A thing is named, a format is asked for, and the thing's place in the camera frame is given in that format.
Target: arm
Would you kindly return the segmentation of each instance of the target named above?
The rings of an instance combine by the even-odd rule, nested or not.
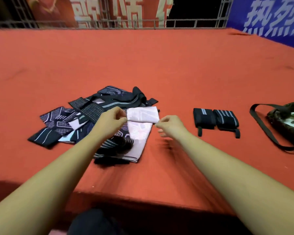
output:
[[[115,107],[78,144],[0,202],[0,235],[48,234],[100,145],[126,122]]]
[[[180,143],[252,233],[294,235],[294,191],[192,135],[177,116],[162,118],[156,127]]]

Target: pile of clothing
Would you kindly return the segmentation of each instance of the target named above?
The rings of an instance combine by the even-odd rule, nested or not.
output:
[[[137,162],[145,147],[153,123],[159,121],[158,101],[147,100],[138,87],[128,92],[107,86],[87,98],[69,102],[72,108],[58,107],[40,116],[46,127],[28,140],[51,149],[58,142],[78,143],[85,138],[100,115],[116,106],[127,112],[128,122],[94,155],[96,164]]]

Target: person's left arm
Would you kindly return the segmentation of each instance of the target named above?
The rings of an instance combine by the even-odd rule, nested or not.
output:
[[[0,235],[48,234],[100,145],[126,122],[115,107],[74,147],[0,202]]]

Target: red surface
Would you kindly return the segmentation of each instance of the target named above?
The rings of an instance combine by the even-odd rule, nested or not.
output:
[[[249,115],[254,103],[294,101],[294,49],[226,30],[0,31],[0,200],[71,145],[27,141],[39,115],[107,85],[138,86],[194,134],[194,107],[232,110],[241,138],[204,130],[202,139],[294,190],[294,154],[276,148]],[[260,107],[267,113],[270,107]],[[190,161],[152,130],[139,163],[91,163],[67,211],[119,198],[231,213]]]

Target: forearm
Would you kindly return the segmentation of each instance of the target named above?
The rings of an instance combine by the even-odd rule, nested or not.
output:
[[[254,234],[294,234],[294,191],[190,133],[178,141]]]
[[[103,139],[86,136],[0,203],[0,234],[48,234]]]

